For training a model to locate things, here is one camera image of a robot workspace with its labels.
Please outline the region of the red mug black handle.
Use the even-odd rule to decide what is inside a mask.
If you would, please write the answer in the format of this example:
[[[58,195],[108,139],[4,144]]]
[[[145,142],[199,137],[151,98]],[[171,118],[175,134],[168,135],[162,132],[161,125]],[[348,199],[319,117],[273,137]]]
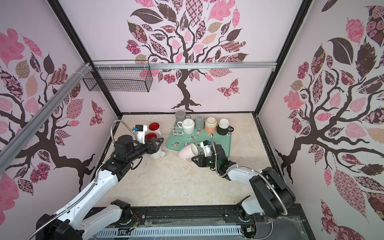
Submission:
[[[145,135],[145,139],[156,139],[158,138],[159,136],[156,134],[156,133],[147,133]]]

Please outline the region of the cream beige mug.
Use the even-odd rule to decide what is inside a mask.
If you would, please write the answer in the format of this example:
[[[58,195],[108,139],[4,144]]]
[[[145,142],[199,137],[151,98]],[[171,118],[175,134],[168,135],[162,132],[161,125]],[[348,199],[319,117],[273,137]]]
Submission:
[[[162,149],[159,149],[156,153],[150,154],[149,157],[153,160],[158,160],[160,158],[163,158],[165,155],[166,153]]]

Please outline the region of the white mug red inside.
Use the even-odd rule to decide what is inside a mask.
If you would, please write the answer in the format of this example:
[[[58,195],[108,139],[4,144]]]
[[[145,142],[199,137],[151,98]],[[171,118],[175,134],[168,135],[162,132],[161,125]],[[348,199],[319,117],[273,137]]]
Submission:
[[[157,122],[150,123],[148,126],[149,131],[155,133],[158,137],[162,137],[161,126]]]

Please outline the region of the pale pink mug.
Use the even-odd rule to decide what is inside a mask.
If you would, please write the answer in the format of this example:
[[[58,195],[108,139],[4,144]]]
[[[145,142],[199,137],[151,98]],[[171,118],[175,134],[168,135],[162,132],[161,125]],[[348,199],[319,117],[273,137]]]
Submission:
[[[196,145],[189,144],[179,151],[178,156],[181,160],[185,160],[189,163],[192,163],[192,158],[196,157],[198,154],[199,151]]]

